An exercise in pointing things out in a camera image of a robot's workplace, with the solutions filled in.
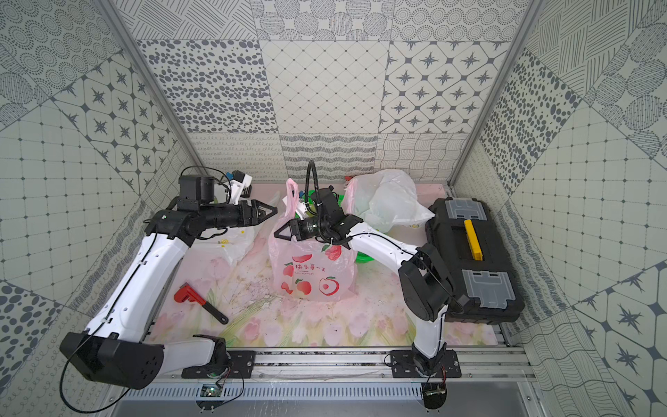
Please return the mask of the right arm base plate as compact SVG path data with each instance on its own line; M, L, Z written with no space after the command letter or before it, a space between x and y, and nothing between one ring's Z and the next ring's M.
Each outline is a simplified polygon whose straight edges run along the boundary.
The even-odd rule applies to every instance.
M392 350L388 364L395 379L462 377L459 358L451 349L442 350L431 359L413 349Z

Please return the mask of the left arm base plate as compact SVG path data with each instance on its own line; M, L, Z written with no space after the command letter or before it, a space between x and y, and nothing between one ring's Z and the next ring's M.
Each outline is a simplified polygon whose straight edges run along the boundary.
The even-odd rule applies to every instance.
M215 353L206 365L184 368L182 379L224 379L230 373L229 379L250 379L255 366L256 352L253 350L232 350Z

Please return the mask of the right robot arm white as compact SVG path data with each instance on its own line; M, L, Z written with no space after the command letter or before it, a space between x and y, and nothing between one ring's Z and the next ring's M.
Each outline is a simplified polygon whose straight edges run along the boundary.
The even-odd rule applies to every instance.
M334 188L319 186L313 160L307 165L306 184L313 184L315 190L301 200L296 182L287 180L287 219L278 222L274 238L319 243L327 250L339 246L369 255L395 271L404 303L416 316L415 364L425 375L432 375L446 352L442 326L449 306L455 303L455 285L449 281L451 274L439 251L431 243L417 247L395 240L357 215L345 213Z

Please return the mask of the pink peach-print plastic bag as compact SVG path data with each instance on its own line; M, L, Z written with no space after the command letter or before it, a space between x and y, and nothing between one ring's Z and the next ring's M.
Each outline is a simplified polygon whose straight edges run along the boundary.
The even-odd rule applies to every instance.
M357 276L357 253L354 250L314 239L289 242L274 238L276 229L296 218L299 186L288 179L286 191L283 198L286 208L267 240L273 271L270 288L276 295L309 302L339 302L353 297Z

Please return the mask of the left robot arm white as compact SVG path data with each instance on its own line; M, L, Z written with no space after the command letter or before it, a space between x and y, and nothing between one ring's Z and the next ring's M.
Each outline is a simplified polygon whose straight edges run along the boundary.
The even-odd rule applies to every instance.
M60 351L88 381L144 389L156 377L180 370L194 377L226 377L231 359L222 338L195 335L168 345L144 342L175 270L209 229L254 227L277 213L240 194L250 179L228 183L229 199L215 202L217 178L183 175L180 193L149 220L137 256L100 312L81 333L67 333Z

